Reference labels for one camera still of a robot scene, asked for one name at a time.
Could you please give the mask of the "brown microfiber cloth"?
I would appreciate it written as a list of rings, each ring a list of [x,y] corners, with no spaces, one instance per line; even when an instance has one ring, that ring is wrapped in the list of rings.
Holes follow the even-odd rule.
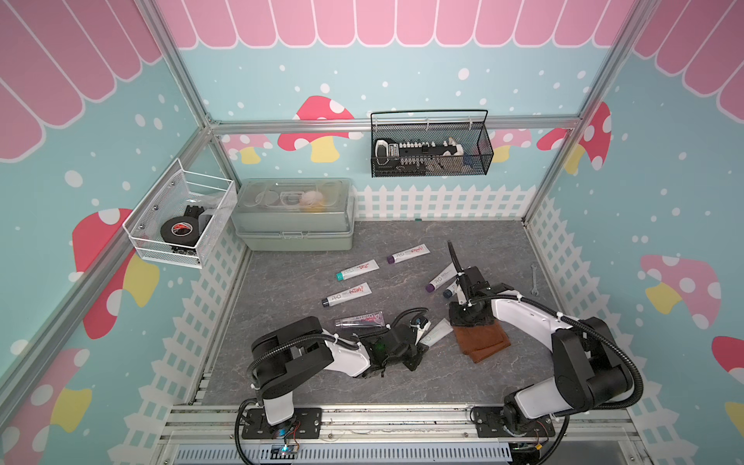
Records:
[[[454,327],[453,332],[460,352],[474,363],[483,362],[511,346],[509,336],[497,322],[476,327]]]

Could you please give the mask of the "purple cap toothpaste tube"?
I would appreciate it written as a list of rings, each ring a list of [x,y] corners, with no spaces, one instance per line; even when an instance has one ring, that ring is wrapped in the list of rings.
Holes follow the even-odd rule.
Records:
[[[441,288],[443,285],[451,282],[457,277],[457,270],[453,263],[450,263],[445,269],[443,269],[435,278],[429,281],[425,289],[428,293],[434,293],[436,290]]]
[[[398,264],[398,263],[408,261],[410,259],[422,257],[429,253],[430,253],[430,250],[425,244],[419,244],[412,248],[409,248],[404,251],[400,251],[400,252],[394,253],[393,255],[390,255],[389,257],[387,257],[387,262],[390,265],[394,265],[396,263]]]

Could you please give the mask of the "dark cap toothpaste tube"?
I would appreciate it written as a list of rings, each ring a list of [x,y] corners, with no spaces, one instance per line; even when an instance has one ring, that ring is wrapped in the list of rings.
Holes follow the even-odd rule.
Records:
[[[335,305],[361,298],[362,296],[369,296],[372,294],[372,290],[367,283],[362,283],[358,286],[354,286],[341,293],[333,294],[322,300],[323,307],[333,307]]]
[[[445,291],[443,292],[443,297],[449,300],[453,296],[457,294],[458,284],[456,282],[451,283],[449,287],[445,288]]]

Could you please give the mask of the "purple cap toothpaste tube top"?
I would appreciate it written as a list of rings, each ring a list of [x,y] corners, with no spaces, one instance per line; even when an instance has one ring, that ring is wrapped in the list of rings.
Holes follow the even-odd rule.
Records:
[[[387,257],[387,262],[390,265],[394,265],[396,263],[398,264],[398,263],[408,261],[410,259],[422,257],[429,253],[430,253],[430,250],[425,244],[419,244],[412,248],[409,248],[404,251],[400,251],[400,252],[394,253],[393,255],[390,255],[389,257]]]

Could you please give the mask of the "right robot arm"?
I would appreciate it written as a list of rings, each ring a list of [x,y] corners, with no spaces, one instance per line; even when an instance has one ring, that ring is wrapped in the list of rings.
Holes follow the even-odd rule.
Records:
[[[477,267],[463,267],[453,248],[449,254],[458,286],[449,322],[463,354],[480,362],[507,348],[504,324],[531,336],[551,354],[551,377],[504,398],[500,422],[507,434],[525,435],[553,417],[621,410],[641,400],[641,372],[605,321],[576,320],[509,285],[491,285]]]

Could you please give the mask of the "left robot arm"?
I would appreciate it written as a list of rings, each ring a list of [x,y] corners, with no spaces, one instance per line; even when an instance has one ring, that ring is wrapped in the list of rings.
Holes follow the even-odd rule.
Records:
[[[395,365],[416,370],[426,352],[428,309],[402,311],[385,327],[345,339],[324,329],[314,316],[270,332],[251,345],[247,368],[267,424],[285,427],[296,420],[294,391],[323,371],[351,378],[382,377]]]

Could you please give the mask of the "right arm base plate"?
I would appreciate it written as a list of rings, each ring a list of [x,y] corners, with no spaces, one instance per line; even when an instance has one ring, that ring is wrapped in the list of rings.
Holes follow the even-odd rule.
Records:
[[[480,438],[546,440],[556,435],[550,417],[526,419],[512,406],[476,406],[469,419]]]

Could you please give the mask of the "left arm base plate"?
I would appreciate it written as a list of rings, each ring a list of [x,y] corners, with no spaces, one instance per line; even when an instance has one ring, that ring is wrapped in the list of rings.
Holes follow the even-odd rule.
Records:
[[[322,424],[321,408],[296,408],[284,422],[271,425],[263,409],[248,409],[240,423],[242,440],[318,439]]]

